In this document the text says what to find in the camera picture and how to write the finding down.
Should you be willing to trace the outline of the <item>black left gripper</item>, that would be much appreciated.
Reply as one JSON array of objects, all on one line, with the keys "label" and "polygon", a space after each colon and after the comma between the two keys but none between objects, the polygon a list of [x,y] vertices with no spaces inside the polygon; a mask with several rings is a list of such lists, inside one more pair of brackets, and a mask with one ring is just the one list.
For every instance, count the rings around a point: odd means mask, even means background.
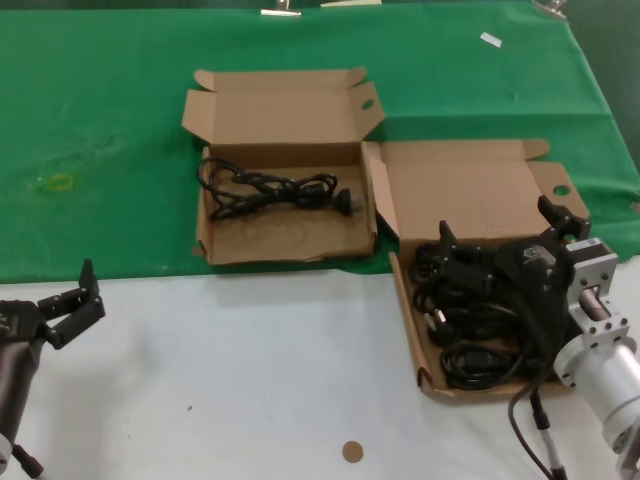
[{"label": "black left gripper", "polygon": [[[93,263],[83,262],[78,287],[39,300],[1,301],[1,345],[44,340],[62,349],[105,316]],[[48,321],[61,318],[54,326]]]}]

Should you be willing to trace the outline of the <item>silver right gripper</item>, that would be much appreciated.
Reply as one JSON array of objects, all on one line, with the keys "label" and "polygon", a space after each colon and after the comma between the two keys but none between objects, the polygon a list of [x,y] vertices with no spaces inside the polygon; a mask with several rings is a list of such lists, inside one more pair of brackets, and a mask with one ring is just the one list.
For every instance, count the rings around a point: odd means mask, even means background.
[{"label": "silver right gripper", "polygon": [[[579,340],[584,349],[624,345],[636,352],[630,322],[610,298],[618,256],[600,239],[590,238],[591,223],[566,206],[538,199],[538,211],[549,224],[540,236],[564,247],[568,259],[566,321],[562,346]],[[439,222],[439,274],[473,292],[491,292],[495,283],[496,251],[459,244],[448,223]]]}]

